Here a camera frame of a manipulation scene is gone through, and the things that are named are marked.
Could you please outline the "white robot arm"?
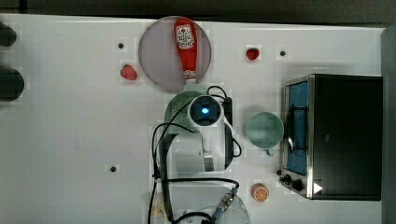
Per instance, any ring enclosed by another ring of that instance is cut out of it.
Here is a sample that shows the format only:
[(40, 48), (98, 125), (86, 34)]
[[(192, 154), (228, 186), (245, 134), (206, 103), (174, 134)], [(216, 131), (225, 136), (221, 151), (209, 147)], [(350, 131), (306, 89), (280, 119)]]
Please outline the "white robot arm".
[(169, 223), (250, 224), (238, 182), (219, 176), (237, 146), (230, 97), (188, 91), (171, 100), (154, 150)]

